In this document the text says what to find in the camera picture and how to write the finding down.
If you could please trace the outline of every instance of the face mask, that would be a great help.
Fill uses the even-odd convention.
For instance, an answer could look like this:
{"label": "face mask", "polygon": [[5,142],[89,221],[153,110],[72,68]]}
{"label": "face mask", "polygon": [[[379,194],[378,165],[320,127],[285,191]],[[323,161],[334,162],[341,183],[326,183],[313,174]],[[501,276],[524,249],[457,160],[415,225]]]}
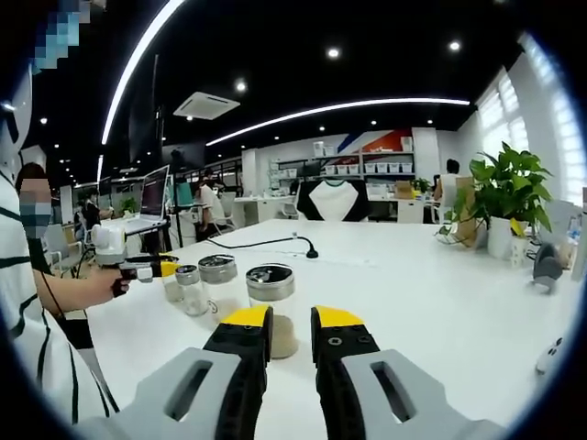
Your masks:
{"label": "face mask", "polygon": [[51,203],[20,203],[20,218],[28,238],[42,238],[51,219]]}

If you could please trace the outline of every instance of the gray gripper housing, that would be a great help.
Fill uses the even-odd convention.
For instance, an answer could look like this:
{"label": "gray gripper housing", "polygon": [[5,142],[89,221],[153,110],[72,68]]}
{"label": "gray gripper housing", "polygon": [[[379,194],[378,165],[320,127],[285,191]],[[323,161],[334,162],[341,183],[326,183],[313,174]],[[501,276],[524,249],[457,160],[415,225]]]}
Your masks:
{"label": "gray gripper housing", "polygon": [[342,363],[358,397],[367,440],[504,437],[498,424],[469,420],[449,406],[444,386],[395,350],[348,356]]}
{"label": "gray gripper housing", "polygon": [[[81,438],[213,440],[240,357],[188,348],[137,386],[135,400],[109,418],[76,425]],[[178,414],[184,414],[181,421]]]}

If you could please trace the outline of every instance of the striped shirt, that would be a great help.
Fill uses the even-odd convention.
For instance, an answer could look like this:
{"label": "striped shirt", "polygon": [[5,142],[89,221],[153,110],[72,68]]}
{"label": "striped shirt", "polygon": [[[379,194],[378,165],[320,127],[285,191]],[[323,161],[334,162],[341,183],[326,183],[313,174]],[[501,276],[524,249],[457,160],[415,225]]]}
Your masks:
{"label": "striped shirt", "polygon": [[12,179],[0,167],[0,307],[23,370],[64,421],[108,416],[108,396],[37,296]]}

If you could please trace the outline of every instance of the white pot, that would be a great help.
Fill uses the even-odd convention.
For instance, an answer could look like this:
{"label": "white pot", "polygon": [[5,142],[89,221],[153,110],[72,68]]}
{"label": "white pot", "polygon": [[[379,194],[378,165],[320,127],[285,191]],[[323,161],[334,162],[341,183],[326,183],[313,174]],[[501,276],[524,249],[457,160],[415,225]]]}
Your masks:
{"label": "white pot", "polygon": [[496,259],[509,259],[512,252],[512,231],[509,218],[491,217],[487,250]]}

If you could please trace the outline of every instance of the bottle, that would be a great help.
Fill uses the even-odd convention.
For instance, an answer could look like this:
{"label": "bottle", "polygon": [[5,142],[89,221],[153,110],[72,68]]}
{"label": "bottle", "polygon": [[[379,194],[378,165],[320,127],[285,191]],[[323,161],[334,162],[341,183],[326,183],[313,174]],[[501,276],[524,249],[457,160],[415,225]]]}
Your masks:
{"label": "bottle", "polygon": [[238,282],[237,263],[231,255],[211,255],[198,262],[200,278],[212,316],[217,323],[247,307],[246,293]]}
{"label": "bottle", "polygon": [[198,268],[181,266],[175,270],[175,279],[182,292],[182,308],[190,316],[200,316],[208,311],[208,302],[200,283]]}
{"label": "bottle", "polygon": [[273,308],[271,358],[284,359],[298,349],[294,331],[294,272],[284,264],[265,264],[247,272],[247,288],[251,306]]}

